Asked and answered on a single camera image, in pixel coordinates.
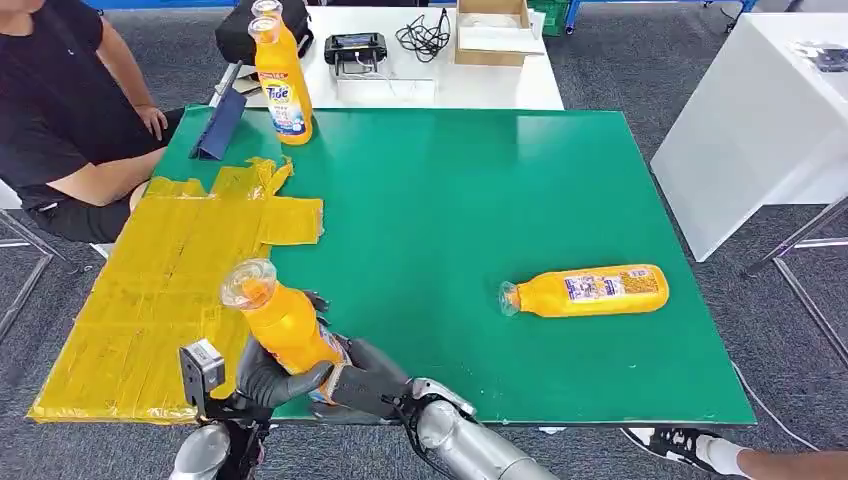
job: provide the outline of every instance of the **green table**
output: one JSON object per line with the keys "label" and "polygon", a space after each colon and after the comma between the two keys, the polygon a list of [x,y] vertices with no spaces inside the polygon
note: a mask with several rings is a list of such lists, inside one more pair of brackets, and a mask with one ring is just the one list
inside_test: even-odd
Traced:
{"label": "green table", "polygon": [[[188,160],[192,109],[157,174]],[[755,418],[617,112],[341,109],[315,113],[285,195],[325,200],[317,245],[274,248],[284,284],[331,300],[332,329],[437,379],[486,422],[751,424]],[[279,153],[245,112],[225,163]],[[668,304],[641,315],[505,317],[497,290],[552,270],[653,263]],[[306,418],[306,400],[275,412]]]}

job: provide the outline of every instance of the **orange detergent bottle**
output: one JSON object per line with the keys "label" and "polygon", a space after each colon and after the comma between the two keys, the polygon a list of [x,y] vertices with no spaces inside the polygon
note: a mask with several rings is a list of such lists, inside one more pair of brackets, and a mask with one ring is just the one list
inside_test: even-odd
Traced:
{"label": "orange detergent bottle", "polygon": [[621,265],[548,272],[527,283],[501,284],[505,315],[577,317],[652,312],[668,301],[668,282],[654,265]]}
{"label": "orange detergent bottle", "polygon": [[303,79],[297,42],[282,22],[282,7],[263,5],[279,2],[260,1],[248,31],[256,40],[256,70],[268,100],[271,122],[277,137],[286,145],[303,145],[312,138],[312,101]]}
{"label": "orange detergent bottle", "polygon": [[[280,284],[277,269],[264,258],[237,265],[221,285],[221,301],[242,311],[256,341],[292,375],[322,360],[351,363],[339,341],[318,323],[309,297]],[[326,382],[309,395],[333,403]]]}

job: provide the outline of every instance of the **bottle cap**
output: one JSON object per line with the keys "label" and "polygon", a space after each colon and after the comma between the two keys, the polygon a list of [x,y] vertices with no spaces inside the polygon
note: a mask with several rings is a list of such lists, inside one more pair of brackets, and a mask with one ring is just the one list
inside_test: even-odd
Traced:
{"label": "bottle cap", "polygon": [[221,284],[221,302],[239,310],[259,308],[274,295],[277,269],[264,258],[246,260],[233,268]]}
{"label": "bottle cap", "polygon": [[247,31],[256,43],[275,43],[280,36],[280,25],[278,18],[257,17],[251,20]]}
{"label": "bottle cap", "polygon": [[283,4],[277,0],[256,0],[250,11],[254,17],[283,18]]}
{"label": "bottle cap", "polygon": [[521,297],[518,296],[518,287],[509,283],[501,284],[499,300],[501,303],[501,312],[504,315],[511,317],[521,310]]}

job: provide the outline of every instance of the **black t-shirt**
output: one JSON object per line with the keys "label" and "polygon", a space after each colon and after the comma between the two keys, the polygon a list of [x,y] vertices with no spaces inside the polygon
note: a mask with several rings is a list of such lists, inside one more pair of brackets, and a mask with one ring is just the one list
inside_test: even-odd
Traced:
{"label": "black t-shirt", "polygon": [[137,157],[156,139],[100,62],[100,16],[80,0],[47,0],[33,32],[0,34],[0,179],[24,208],[61,202],[46,184]]}

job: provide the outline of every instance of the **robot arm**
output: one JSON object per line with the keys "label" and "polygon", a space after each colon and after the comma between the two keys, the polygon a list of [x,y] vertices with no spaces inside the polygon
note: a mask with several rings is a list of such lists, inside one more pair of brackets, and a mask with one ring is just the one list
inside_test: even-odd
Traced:
{"label": "robot arm", "polygon": [[[213,400],[209,392],[224,381],[223,359],[207,348],[181,349],[187,400],[197,405],[204,426],[192,433],[177,454],[172,480],[241,480],[261,461],[270,411]],[[366,342],[356,348],[374,349]],[[370,358],[385,362],[380,355]],[[413,451],[453,480],[556,480],[512,443],[474,420],[476,409],[441,383],[402,380],[385,369],[336,367],[331,398],[375,419],[399,422]],[[346,416],[335,417],[344,421]],[[435,456],[444,469],[432,460]]]}
{"label": "robot arm", "polygon": [[[428,378],[409,382],[396,401],[397,416],[412,449],[448,478],[457,480],[557,480],[511,442],[474,420],[476,409],[441,383]],[[428,458],[433,453],[445,471]]]}

